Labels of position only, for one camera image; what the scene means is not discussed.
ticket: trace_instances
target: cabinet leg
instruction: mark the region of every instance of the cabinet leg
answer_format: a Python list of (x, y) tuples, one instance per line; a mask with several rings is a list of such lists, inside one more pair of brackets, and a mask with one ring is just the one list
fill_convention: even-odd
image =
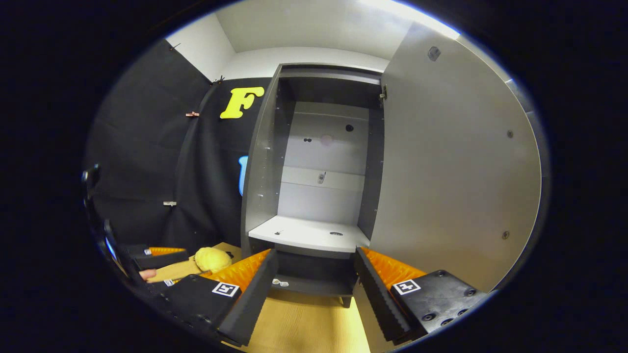
[(342, 306), (345, 308), (349, 308), (351, 306), (351, 297), (350, 296), (341, 296), (340, 300), (342, 300)]

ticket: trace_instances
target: ceiling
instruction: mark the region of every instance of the ceiling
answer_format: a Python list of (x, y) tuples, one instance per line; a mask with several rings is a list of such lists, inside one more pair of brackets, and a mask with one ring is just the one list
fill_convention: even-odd
[(412, 23), (359, 0), (245, 0), (216, 16), (237, 53), (319, 46), (387, 60)]

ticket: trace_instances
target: wooden surface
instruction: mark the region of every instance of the wooden surface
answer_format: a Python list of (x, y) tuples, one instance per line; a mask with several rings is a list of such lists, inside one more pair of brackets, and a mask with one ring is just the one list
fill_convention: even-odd
[(337, 297), (283, 290), (271, 290), (248, 347), (237, 349), (248, 353), (370, 352), (355, 300), (344, 308)]
[[(232, 263), (236, 263), (242, 259), (242, 252), (237, 246), (227, 244), (226, 242), (221, 242), (220, 244), (212, 247), (214, 249), (231, 252), (231, 254), (234, 256), (233, 259), (231, 259)], [(161, 282), (165, 280), (177, 280), (189, 274), (198, 274), (201, 272), (202, 271), (200, 270), (200, 268), (198, 268), (196, 262), (194, 261), (194, 255), (192, 255), (189, 257), (188, 261), (182, 261), (180, 263), (171, 264), (157, 269), (157, 276), (149, 278), (148, 283)]]

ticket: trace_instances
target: white wall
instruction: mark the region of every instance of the white wall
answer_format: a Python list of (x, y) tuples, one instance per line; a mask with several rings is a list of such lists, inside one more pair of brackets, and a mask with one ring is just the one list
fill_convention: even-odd
[(237, 53), (223, 69), (227, 80), (272, 77), (280, 63), (331, 63), (383, 72), (386, 59), (372, 55), (313, 46), (286, 46)]
[(166, 37), (192, 65), (211, 81), (236, 54), (215, 14), (204, 16)]

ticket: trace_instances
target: screw hole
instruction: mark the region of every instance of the screw hole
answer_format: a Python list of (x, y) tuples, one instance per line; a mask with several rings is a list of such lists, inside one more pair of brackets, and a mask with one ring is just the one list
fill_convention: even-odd
[(435, 313), (429, 313), (421, 318), (423, 321), (431, 321), (436, 317)]

